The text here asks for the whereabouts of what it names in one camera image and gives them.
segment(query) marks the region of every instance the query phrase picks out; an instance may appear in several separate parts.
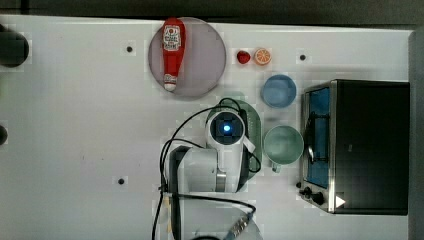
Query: wire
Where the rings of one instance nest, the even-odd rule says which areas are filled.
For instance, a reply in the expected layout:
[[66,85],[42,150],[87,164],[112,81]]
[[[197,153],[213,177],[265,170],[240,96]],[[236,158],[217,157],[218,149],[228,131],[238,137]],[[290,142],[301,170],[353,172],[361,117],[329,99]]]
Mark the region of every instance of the wire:
[[181,142],[185,142],[185,143],[189,143],[189,144],[192,144],[192,145],[194,145],[194,146],[196,146],[196,147],[198,147],[198,148],[204,148],[204,147],[202,147],[202,146],[200,146],[199,144],[197,144],[197,143],[194,143],[194,142],[191,142],[191,141],[188,141],[188,140],[185,140],[185,139],[181,139],[181,138],[174,138],[174,139],[169,139],[168,141],[166,141],[165,142],[165,144],[163,145],[163,147],[162,147],[162,150],[161,150],[161,153],[160,153],[160,160],[161,160],[161,162],[162,162],[162,159],[163,159],[163,152],[164,152],[164,150],[165,150],[165,146],[167,146],[168,144],[171,144],[173,141],[181,141]]
[[156,216],[155,221],[153,222],[153,228],[152,228],[152,240],[155,240],[156,238],[156,225],[158,223],[159,213],[160,213],[160,207],[162,206],[162,200],[163,200],[163,192],[160,192],[160,198],[158,203],[158,208],[156,209]]
[[[172,140],[173,141],[173,139],[175,139],[175,136],[177,135],[177,133],[184,127],[184,125],[187,123],[187,122],[189,122],[191,119],[193,119],[194,117],[196,117],[197,115],[199,115],[199,114],[201,114],[201,113],[204,113],[204,112],[206,112],[206,111],[209,111],[209,110],[212,110],[212,109],[218,109],[218,108],[221,108],[222,106],[214,106],[214,107],[209,107],[209,108],[205,108],[205,109],[203,109],[203,110],[201,110],[201,111],[198,111],[198,112],[196,112],[195,114],[193,114],[193,115],[191,115],[189,118],[187,118],[178,128],[177,128],[177,130],[174,132],[174,134],[172,135],[172,137],[171,137],[171,139],[170,140]],[[230,109],[233,109],[234,111],[237,111],[237,109],[236,108],[233,108],[233,107],[231,107],[231,106],[225,106],[226,108],[230,108]],[[167,183],[166,183],[166,180],[165,180],[165,177],[164,177],[164,175],[163,175],[163,171],[164,171],[164,164],[165,164],[165,159],[166,159],[166,156],[168,155],[168,151],[169,151],[169,148],[171,147],[171,145],[170,144],[168,144],[167,145],[167,147],[166,147],[166,149],[165,149],[165,153],[164,153],[164,155],[163,155],[163,159],[161,159],[160,161],[161,161],[161,163],[160,163],[160,166],[159,166],[159,168],[160,168],[160,173],[161,173],[161,183],[162,183],[162,185],[164,185],[164,186],[166,186],[167,185]]]
[[200,237],[193,238],[192,240],[219,240],[219,238],[214,236],[200,236]]
[[[237,105],[237,108],[238,109],[236,109],[236,108],[234,108],[234,107],[232,107],[232,106],[222,106],[221,105],[221,103],[224,101],[224,100],[230,100],[230,101],[232,101],[232,102],[234,102],[236,105]],[[174,132],[174,134],[172,135],[172,137],[171,137],[171,139],[169,139],[168,141],[166,141],[165,142],[165,144],[164,144],[164,146],[162,147],[162,150],[161,150],[161,155],[160,155],[160,159],[159,159],[159,169],[160,169],[160,175],[161,175],[161,186],[160,186],[160,188],[159,188],[159,190],[160,190],[160,199],[159,199],[159,203],[158,203],[158,208],[157,208],[157,210],[156,210],[156,216],[155,216],[155,220],[154,220],[154,223],[153,223],[153,229],[152,229],[152,240],[155,240],[155,236],[156,236],[156,226],[157,226],[157,221],[158,221],[158,218],[159,218],[159,213],[160,213],[160,207],[161,207],[161,205],[162,205],[162,201],[163,201],[163,193],[164,192],[166,192],[166,191],[168,191],[168,183],[167,183],[167,181],[166,181],[166,179],[165,179],[165,175],[164,175],[164,169],[165,169],[165,160],[166,160],[166,156],[168,155],[168,151],[169,151],[169,148],[171,147],[171,143],[173,142],[173,141],[182,141],[182,142],[186,142],[186,143],[190,143],[190,144],[193,144],[194,146],[196,146],[196,147],[200,147],[200,148],[203,148],[202,146],[200,146],[200,145],[198,145],[198,144],[196,144],[196,143],[193,143],[193,142],[190,142],[190,141],[188,141],[188,140],[185,140],[185,139],[180,139],[180,138],[175,138],[175,136],[178,134],[178,132],[184,127],[184,125],[187,123],[187,122],[189,122],[191,119],[193,119],[194,117],[196,117],[197,115],[199,115],[199,114],[201,114],[201,113],[204,113],[204,112],[206,112],[206,111],[209,111],[209,110],[213,110],[213,109],[222,109],[223,107],[225,107],[225,108],[229,108],[229,109],[232,109],[232,110],[234,110],[234,111],[236,111],[236,112],[238,112],[238,113],[240,113],[240,110],[241,110],[241,108],[240,108],[240,105],[234,100],[234,99],[232,99],[232,98],[223,98],[223,99],[221,99],[221,101],[219,102],[219,104],[218,105],[216,105],[216,106],[214,106],[214,107],[209,107],[209,108],[205,108],[205,109],[203,109],[203,110],[201,110],[201,111],[198,111],[198,112],[196,112],[195,114],[193,114],[193,115],[191,115],[189,118],[187,118],[176,130],[175,130],[175,132]],[[212,198],[212,197],[203,197],[203,196],[192,196],[192,195],[180,195],[180,194],[177,194],[176,196],[179,196],[179,197],[183,197],[183,198],[192,198],[192,199],[202,199],[202,200],[210,200],[210,201],[218,201],[218,202],[227,202],[227,203],[234,203],[234,204],[240,204],[240,205],[243,205],[243,206],[246,206],[246,207],[249,207],[249,208],[251,208],[252,209],[252,212],[251,212],[251,214],[253,214],[255,211],[256,211],[256,208],[255,208],[255,206],[253,206],[253,205],[251,205],[251,204],[248,204],[248,203],[244,203],[244,202],[241,202],[241,201],[236,201],[236,200],[231,200],[231,199],[220,199],[220,198]]]
[[191,115],[189,118],[187,118],[178,128],[177,128],[177,130],[175,130],[175,132],[174,132],[174,134],[172,135],[172,137],[171,137],[171,139],[169,139],[168,141],[166,141],[166,143],[165,143],[165,145],[162,147],[162,150],[161,150],[161,157],[160,157],[160,159],[159,159],[159,169],[160,169],[160,175],[161,175],[161,186],[159,187],[159,190],[160,190],[160,199],[159,199],[159,203],[158,203],[158,208],[157,208],[157,210],[156,210],[156,216],[155,216],[155,220],[154,220],[154,223],[153,223],[153,229],[152,229],[152,240],[155,240],[155,235],[156,235],[156,226],[157,226],[157,221],[158,221],[158,217],[159,217],[159,213],[160,213],[160,207],[161,207],[161,205],[162,205],[162,200],[163,200],[163,192],[164,191],[168,191],[168,184],[167,184],[167,182],[166,182],[166,179],[165,179],[165,175],[164,175],[164,165],[165,165],[165,159],[166,159],[166,156],[168,155],[168,151],[169,151],[169,148],[171,147],[171,143],[173,142],[173,141],[175,141],[175,140],[177,140],[178,139],[178,141],[183,141],[183,142],[188,142],[188,143],[191,143],[191,144],[193,144],[193,145],[195,145],[195,146],[200,146],[200,145],[197,145],[197,144],[195,144],[195,143],[192,143],[192,142],[190,142],[190,141],[188,141],[188,140],[184,140],[184,139],[179,139],[179,138],[175,138],[175,136],[177,135],[177,133],[184,127],[184,125],[187,123],[187,122],[189,122],[191,119],[193,119],[194,117],[196,117],[197,115],[199,115],[199,114],[201,114],[201,113],[204,113],[204,112],[206,112],[206,111],[209,111],[209,110],[212,110],[212,109],[221,109],[222,107],[226,107],[226,108],[230,108],[230,109],[232,109],[232,110],[234,110],[234,111],[236,111],[236,112],[239,112],[239,110],[237,110],[236,108],[234,108],[234,107],[231,107],[231,106],[221,106],[221,105],[219,105],[219,106],[214,106],[214,107],[210,107],[210,108],[206,108],[206,109],[203,109],[203,110],[201,110],[201,111],[198,111],[198,112],[196,112],[195,114],[193,114],[193,115]]
[[253,154],[253,153],[252,153],[252,157],[255,158],[256,163],[258,164],[258,168],[256,170],[252,170],[252,169],[249,168],[249,172],[251,172],[251,173],[258,173],[262,169],[261,161],[259,161],[258,157],[256,157],[255,154]]
[[240,113],[240,111],[241,111],[240,105],[238,104],[238,102],[236,100],[234,100],[232,98],[223,98],[223,99],[221,99],[221,101],[219,101],[218,105],[221,105],[225,100],[229,100],[229,101],[235,103],[237,105],[237,108],[238,108],[238,111],[237,112]]
[[224,198],[214,198],[214,197],[204,197],[204,196],[197,196],[197,195],[187,195],[187,194],[173,194],[180,198],[188,198],[188,199],[199,199],[199,200],[208,200],[208,201],[216,201],[216,202],[225,202],[225,203],[234,203],[239,204],[245,207],[248,207],[252,209],[252,214],[256,212],[256,207],[245,202],[232,200],[232,199],[224,199]]

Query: blue light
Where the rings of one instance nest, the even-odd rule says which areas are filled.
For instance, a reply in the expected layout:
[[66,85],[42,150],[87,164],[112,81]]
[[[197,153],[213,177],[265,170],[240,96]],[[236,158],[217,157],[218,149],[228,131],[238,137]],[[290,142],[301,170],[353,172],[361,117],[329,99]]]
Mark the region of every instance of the blue light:
[[228,125],[224,125],[224,132],[228,132],[231,130],[231,127]]

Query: light green bowl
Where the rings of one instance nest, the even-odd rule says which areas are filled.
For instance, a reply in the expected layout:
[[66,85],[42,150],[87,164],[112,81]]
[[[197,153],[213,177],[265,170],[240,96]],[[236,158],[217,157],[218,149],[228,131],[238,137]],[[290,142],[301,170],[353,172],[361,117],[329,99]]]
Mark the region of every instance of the light green bowl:
[[290,164],[303,153],[303,138],[300,133],[289,126],[276,126],[265,136],[263,149],[272,161],[272,170],[280,172],[281,165]]

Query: white tabletop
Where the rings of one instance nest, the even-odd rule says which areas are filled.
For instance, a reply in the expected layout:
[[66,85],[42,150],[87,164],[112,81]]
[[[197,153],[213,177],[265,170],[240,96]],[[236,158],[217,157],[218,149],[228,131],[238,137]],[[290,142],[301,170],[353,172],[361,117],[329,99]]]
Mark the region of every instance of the white tabletop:
[[[175,99],[147,63],[161,21],[0,16],[32,45],[20,67],[0,67],[0,239],[150,239],[163,143],[195,111],[240,91],[263,121],[299,129],[303,89],[335,78],[408,80],[410,31],[212,24],[227,47],[220,84],[197,99]],[[126,52],[130,45],[134,51]],[[265,67],[235,54],[270,48]],[[299,55],[307,60],[301,62]],[[265,80],[292,77],[298,97],[286,109],[260,98]],[[204,143],[206,116],[182,137]],[[299,161],[263,170],[227,197],[257,207],[264,239],[407,239],[406,216],[330,215],[297,195]],[[127,179],[120,186],[116,180]]]

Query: black oven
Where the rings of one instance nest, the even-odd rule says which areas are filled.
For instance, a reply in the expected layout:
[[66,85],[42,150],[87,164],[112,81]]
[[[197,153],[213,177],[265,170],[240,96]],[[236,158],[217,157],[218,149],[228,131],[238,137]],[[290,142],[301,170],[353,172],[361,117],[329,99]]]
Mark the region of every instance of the black oven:
[[408,213],[409,83],[333,80],[302,99],[302,198],[335,214]]

